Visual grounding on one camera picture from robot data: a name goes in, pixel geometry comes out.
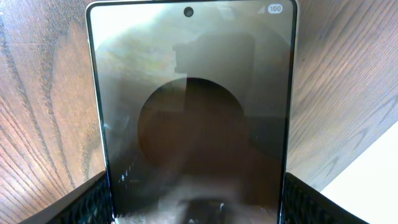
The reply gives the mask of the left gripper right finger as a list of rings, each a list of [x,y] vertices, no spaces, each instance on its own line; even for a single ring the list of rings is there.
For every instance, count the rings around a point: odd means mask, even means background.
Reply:
[[[281,224],[366,224],[291,173],[285,174]]]

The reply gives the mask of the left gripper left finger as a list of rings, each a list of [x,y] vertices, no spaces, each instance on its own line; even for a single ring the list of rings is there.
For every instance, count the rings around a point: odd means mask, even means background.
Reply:
[[[113,208],[105,171],[21,224],[113,223]]]

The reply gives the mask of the Samsung Galaxy smartphone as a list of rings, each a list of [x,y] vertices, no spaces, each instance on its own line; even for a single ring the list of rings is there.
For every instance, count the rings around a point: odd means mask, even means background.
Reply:
[[[116,223],[280,223],[299,5],[86,8]]]

